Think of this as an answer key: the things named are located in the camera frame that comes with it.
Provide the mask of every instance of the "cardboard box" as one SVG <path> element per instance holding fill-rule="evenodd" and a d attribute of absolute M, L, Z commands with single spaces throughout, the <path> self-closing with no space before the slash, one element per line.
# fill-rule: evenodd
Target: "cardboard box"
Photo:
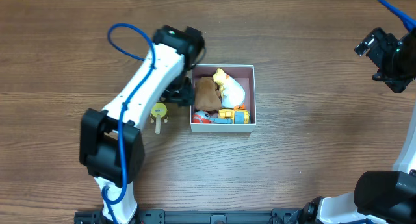
<path fill-rule="evenodd" d="M 195 113 L 194 106 L 190 107 L 190 128 L 192 132 L 252 132 L 256 126 L 255 115 L 255 79 L 253 65 L 225 65 L 225 64 L 200 64 L 192 70 L 192 85 L 201 77 L 212 77 L 217 68 L 223 69 L 233 77 L 246 92 L 246 110 L 250 112 L 249 124 L 199 124 L 192 123 Z"/>

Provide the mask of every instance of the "brown plush toy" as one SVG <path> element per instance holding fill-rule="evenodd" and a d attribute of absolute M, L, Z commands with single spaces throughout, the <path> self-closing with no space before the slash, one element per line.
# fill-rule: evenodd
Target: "brown plush toy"
<path fill-rule="evenodd" d="M 214 111 L 222 109 L 221 94 L 216 90 L 213 78 L 203 77 L 195 84 L 195 108 L 197 110 Z"/>

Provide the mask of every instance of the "yellow toy truck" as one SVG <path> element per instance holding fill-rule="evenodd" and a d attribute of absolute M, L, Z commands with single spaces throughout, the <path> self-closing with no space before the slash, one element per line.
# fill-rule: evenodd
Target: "yellow toy truck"
<path fill-rule="evenodd" d="M 247 110 L 222 109 L 218 111 L 218 117 L 222 119 L 232 119 L 234 124 L 250 123 L 250 112 Z"/>

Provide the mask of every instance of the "brown object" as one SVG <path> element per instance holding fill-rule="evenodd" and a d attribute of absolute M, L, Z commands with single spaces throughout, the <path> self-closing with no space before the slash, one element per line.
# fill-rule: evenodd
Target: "brown object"
<path fill-rule="evenodd" d="M 73 223 L 74 210 L 103 206 L 79 163 L 79 127 L 85 110 L 115 98 L 141 64 L 107 42 L 120 21 L 149 35 L 165 23 L 190 25 L 207 42 L 203 63 L 255 64 L 251 134 L 192 133 L 189 108 L 176 105 L 162 137 L 146 125 L 134 185 L 140 208 L 302 208 L 354 191 L 365 171 L 390 170 L 404 143 L 416 82 L 395 94 L 353 52 L 375 27 L 406 33 L 375 0 L 0 2 L 2 224 Z M 391 3 L 416 16 L 415 2 Z M 136 55 L 149 50 L 128 29 L 114 31 L 114 42 Z"/>
<path fill-rule="evenodd" d="M 213 78 L 202 77 L 195 83 L 195 108 L 214 111 L 222 109 L 220 92 Z"/>

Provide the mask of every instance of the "red and white ball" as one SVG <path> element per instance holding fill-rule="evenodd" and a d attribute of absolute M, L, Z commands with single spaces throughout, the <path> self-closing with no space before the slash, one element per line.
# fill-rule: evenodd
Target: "red and white ball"
<path fill-rule="evenodd" d="M 211 123 L 211 121 L 209 121 L 208 112 L 203 110 L 195 112 L 194 116 L 192 117 L 192 123 Z"/>

